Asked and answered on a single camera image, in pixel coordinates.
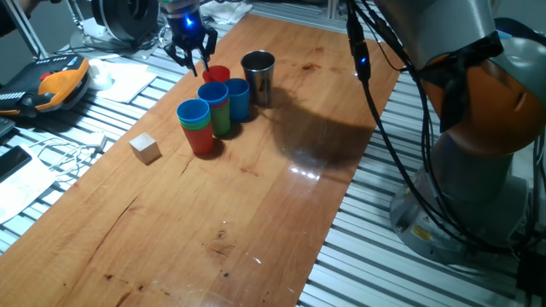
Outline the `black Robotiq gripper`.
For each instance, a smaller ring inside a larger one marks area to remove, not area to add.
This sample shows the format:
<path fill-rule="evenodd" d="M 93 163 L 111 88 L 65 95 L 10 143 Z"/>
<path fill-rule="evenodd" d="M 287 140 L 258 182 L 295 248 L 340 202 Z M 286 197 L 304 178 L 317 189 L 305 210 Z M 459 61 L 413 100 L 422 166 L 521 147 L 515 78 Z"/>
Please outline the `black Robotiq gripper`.
<path fill-rule="evenodd" d="M 171 11 L 163 8 L 163 13 L 171 28 L 174 42 L 164 47 L 165 53 L 180 67 L 187 68 L 196 77 L 197 71 L 192 55 L 189 54 L 184 57 L 178 55 L 177 47 L 184 50 L 199 49 L 203 66 L 208 71 L 208 62 L 216 50 L 218 32 L 204 25 L 201 19 L 200 7 L 182 6 L 175 7 Z"/>

